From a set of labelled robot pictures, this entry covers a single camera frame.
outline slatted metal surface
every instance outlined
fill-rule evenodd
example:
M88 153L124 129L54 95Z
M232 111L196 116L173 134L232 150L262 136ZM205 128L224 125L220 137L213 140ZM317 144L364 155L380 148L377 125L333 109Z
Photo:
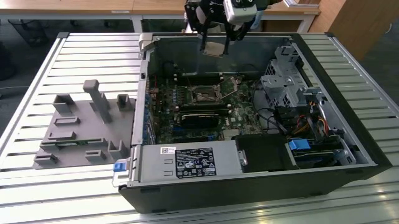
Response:
M33 81L29 89L32 94L25 96L20 112L10 120L10 133L1 137L0 223L198 224L268 223L270 220L273 223L380 223L397 219L397 111L328 37L302 37L393 168L368 180L349 183L327 196L149 215L136 213L112 187L112 165L32 170L57 93L72 93L73 100L89 99L81 84L94 78L106 98L116 98L121 92L136 96L138 35L70 34L56 40L37 74L37 83ZM312 74L305 72L317 85Z

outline motherboard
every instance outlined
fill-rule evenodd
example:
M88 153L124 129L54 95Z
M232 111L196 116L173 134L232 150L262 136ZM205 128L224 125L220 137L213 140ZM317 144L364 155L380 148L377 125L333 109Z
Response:
M254 81L238 74L153 76L148 109L156 144L229 140L261 133L250 103Z

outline gray carpet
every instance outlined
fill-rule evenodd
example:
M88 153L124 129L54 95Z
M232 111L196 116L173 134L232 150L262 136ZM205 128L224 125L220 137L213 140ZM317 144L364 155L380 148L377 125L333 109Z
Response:
M106 28L104 21L78 21L73 27L69 21L44 21L45 33L53 42L58 32L132 32L132 23L128 20L118 21L117 26ZM182 28L181 21L145 21L144 31L178 32ZM1 87L29 86L42 60L50 48L50 43L30 48L12 25L1 20L0 41L12 51L13 63L17 66L17 74L5 81L0 81ZM392 25L391 31L380 38L380 41L364 57L361 65L384 88L385 92L399 103L399 21ZM0 134L2 133L13 112L18 106L26 88L0 89Z

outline green circuit board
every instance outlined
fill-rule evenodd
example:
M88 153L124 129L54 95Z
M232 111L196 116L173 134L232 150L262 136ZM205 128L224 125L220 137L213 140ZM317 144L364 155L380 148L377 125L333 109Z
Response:
M172 79L157 78L152 90L152 114L156 143L180 143L185 139L197 141L224 140L222 132L233 129L238 134L261 133L261 126L249 101L253 81L241 82L234 75L222 75L217 85L176 85ZM185 129L180 125L176 106L222 104L228 114L220 115L213 128Z

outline red wire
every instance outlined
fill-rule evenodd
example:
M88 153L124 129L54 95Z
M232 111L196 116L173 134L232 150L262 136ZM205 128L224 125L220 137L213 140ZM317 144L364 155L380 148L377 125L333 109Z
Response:
M304 115L300 115L297 120L296 120L296 128L298 128L298 121L300 121L300 118L302 118L302 117L304 117Z

